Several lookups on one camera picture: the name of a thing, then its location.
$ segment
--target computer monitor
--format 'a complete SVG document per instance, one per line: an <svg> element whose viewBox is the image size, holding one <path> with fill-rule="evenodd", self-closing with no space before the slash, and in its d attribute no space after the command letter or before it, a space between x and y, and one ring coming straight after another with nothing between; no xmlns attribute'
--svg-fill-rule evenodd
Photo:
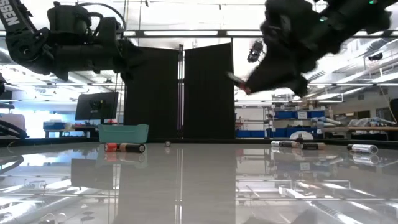
<svg viewBox="0 0 398 224"><path fill-rule="evenodd" d="M116 118L119 93L95 93L82 94L77 101L75 120L94 120L100 119L101 124L104 119Z"/></svg>

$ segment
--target black partition panel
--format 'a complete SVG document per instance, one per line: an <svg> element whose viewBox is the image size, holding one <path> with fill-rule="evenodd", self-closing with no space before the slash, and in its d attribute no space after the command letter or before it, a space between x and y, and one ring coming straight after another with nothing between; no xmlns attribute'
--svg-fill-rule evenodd
<svg viewBox="0 0 398 224"><path fill-rule="evenodd" d="M143 47L148 62L126 82L124 124L148 124L148 138L177 137L178 50Z"/></svg>
<svg viewBox="0 0 398 224"><path fill-rule="evenodd" d="M234 139L234 88L231 44L185 51L183 136Z"/></svg>

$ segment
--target teal plastic basket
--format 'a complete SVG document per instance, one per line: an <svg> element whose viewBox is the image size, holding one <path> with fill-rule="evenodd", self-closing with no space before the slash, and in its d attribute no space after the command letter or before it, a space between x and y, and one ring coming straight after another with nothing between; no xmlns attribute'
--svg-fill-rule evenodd
<svg viewBox="0 0 398 224"><path fill-rule="evenodd" d="M100 143L135 143L147 142L149 125L98 125Z"/></svg>

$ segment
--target laboratory room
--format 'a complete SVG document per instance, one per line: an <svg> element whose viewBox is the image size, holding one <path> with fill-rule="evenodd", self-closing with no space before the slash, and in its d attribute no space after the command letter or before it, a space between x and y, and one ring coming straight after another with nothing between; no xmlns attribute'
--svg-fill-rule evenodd
<svg viewBox="0 0 398 224"><path fill-rule="evenodd" d="M398 223L397 1L0 1L0 224Z"/></svg>

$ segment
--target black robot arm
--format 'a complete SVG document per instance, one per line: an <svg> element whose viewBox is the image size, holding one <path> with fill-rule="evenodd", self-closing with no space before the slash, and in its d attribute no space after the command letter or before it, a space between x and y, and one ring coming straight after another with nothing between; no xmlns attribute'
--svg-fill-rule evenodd
<svg viewBox="0 0 398 224"><path fill-rule="evenodd" d="M50 28L37 30L29 17L32 14L20 0L0 0L1 21L6 30L6 44L15 63L35 73L54 73L68 80L68 72L113 70L132 78L132 70L144 61L141 50L123 37L123 26L115 17L88 12L83 6L92 3L62 6L54 2L47 11ZM99 4L115 11L110 6ZM92 31L91 18L99 17Z"/></svg>

